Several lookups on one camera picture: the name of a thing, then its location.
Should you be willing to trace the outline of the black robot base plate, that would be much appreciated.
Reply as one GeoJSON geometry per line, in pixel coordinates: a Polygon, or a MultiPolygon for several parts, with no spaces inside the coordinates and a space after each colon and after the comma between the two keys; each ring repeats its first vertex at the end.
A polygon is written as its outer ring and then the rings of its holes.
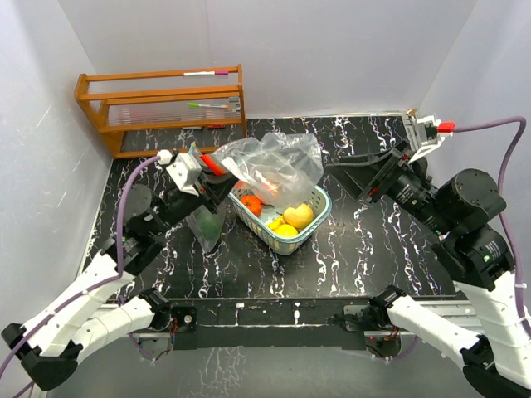
{"type": "Polygon", "coordinates": [[[347,323],[367,298],[176,298],[168,327],[136,327],[143,340],[170,339],[175,350],[214,347],[340,347],[396,355],[407,347],[410,333],[393,327],[347,323]]]}

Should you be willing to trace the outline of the blue zipper clear bag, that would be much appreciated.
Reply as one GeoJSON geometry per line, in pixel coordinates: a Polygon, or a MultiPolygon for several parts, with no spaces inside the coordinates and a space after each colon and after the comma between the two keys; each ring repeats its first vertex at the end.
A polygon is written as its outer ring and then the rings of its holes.
{"type": "MultiPolygon", "coordinates": [[[[201,159],[204,155],[198,150],[195,142],[192,142],[188,155],[193,158],[201,168],[201,172],[208,172],[207,165],[201,159]]],[[[194,191],[200,193],[201,182],[198,174],[194,182],[194,191]]],[[[203,253],[211,252],[220,239],[223,223],[226,218],[226,206],[223,203],[215,203],[213,199],[205,199],[205,204],[201,205],[198,210],[192,213],[192,219],[187,219],[188,226],[198,239],[203,253]]]]}

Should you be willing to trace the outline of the green bumpy fruit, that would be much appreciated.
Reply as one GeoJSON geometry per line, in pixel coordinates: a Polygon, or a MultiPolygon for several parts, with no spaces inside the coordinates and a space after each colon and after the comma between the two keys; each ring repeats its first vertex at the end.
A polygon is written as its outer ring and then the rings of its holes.
{"type": "Polygon", "coordinates": [[[195,216],[198,239],[205,251],[210,251],[219,240],[225,214],[222,211],[210,212],[207,208],[201,208],[195,216]]]}

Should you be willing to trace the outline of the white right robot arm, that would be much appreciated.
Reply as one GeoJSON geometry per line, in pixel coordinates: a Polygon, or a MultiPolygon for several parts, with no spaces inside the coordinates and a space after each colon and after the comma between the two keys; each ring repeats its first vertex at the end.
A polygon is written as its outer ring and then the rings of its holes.
{"type": "Polygon", "coordinates": [[[490,226],[506,207],[494,179],[468,168],[436,187],[426,160],[414,159],[405,143],[385,153],[341,158],[326,169],[353,199],[375,203],[389,197],[437,236],[436,258],[468,298],[483,330],[476,333],[450,322],[394,285],[337,321],[413,333],[450,358],[482,396],[529,396],[528,314],[517,309],[513,254],[490,226]]]}

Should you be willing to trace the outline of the red zipper clear bag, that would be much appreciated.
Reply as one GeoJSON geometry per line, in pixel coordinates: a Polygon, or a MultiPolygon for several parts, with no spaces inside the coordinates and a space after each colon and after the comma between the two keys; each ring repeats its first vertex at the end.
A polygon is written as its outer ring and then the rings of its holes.
{"type": "Polygon", "coordinates": [[[267,204],[298,206],[324,174],[321,147],[311,133],[266,133],[242,138],[211,154],[267,204]]]}

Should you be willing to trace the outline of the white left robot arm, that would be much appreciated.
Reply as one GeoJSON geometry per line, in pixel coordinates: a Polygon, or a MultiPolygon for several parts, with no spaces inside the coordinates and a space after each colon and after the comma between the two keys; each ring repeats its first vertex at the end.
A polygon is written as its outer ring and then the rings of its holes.
{"type": "Polygon", "coordinates": [[[205,207],[222,203],[236,177],[200,173],[161,199],[129,177],[119,202],[116,233],[75,281],[45,310],[1,332],[9,359],[17,358],[31,382],[50,391],[72,376],[93,352],[142,329],[161,331],[173,324],[172,306],[149,288],[102,315],[96,311],[134,281],[165,246],[168,230],[205,207]]]}

